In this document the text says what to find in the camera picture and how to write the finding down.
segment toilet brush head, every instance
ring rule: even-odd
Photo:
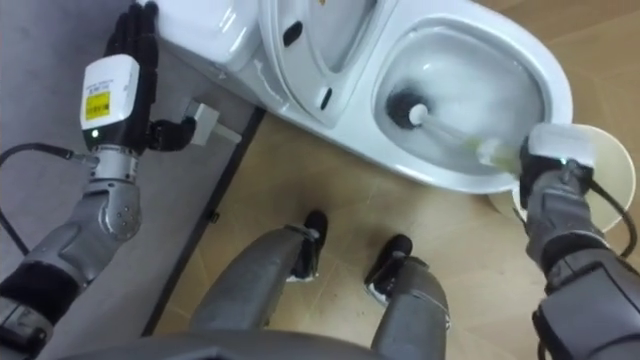
[[[419,95],[410,87],[403,87],[399,90],[394,89],[385,103],[385,111],[393,122],[399,127],[407,130],[415,129],[420,123],[411,121],[411,110],[415,106],[421,105],[427,107],[427,99]]]

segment label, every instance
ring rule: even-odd
[[[111,92],[91,95],[85,104],[85,118],[87,121],[109,115]]]

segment black joint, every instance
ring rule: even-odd
[[[600,239],[585,234],[569,233],[558,236],[549,241],[542,251],[542,271],[548,275],[560,260],[578,251],[588,249],[606,250],[608,248]]]
[[[180,124],[168,120],[154,121],[149,129],[148,147],[161,152],[180,151],[191,143],[196,126],[193,118],[185,118]]]

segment robotic arm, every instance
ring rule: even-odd
[[[556,360],[637,359],[640,275],[624,259],[637,235],[625,215],[632,242],[618,256],[591,222],[589,189],[624,208],[593,181],[589,139],[570,127],[542,124],[521,158],[527,254],[547,279],[547,298],[533,314],[541,344]]]
[[[91,175],[66,223],[29,252],[0,284],[0,357],[35,356],[75,299],[105,269],[118,248],[140,228],[138,160],[147,148],[178,151],[191,141],[196,122],[149,121],[155,102],[157,6],[132,5],[118,19],[105,57],[85,72],[81,126],[90,155],[43,144],[21,145],[89,165]],[[21,250],[26,246],[2,215]]]

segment robot finger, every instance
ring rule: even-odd
[[[140,66],[155,71],[158,68],[158,43],[156,41],[156,18],[158,6],[148,2],[142,10],[141,29],[138,39],[138,63]]]
[[[114,44],[114,54],[125,54],[127,43],[127,21],[129,19],[129,14],[123,13],[118,18],[118,22],[116,23],[116,29],[113,33],[113,37],[115,38]]]
[[[140,27],[142,26],[141,19],[142,6],[138,3],[134,3],[129,6],[125,51],[134,59],[138,58],[138,39],[140,37]]]
[[[116,54],[116,36],[115,34],[111,34],[107,41],[107,46],[104,49],[104,56],[107,57],[114,54]]]

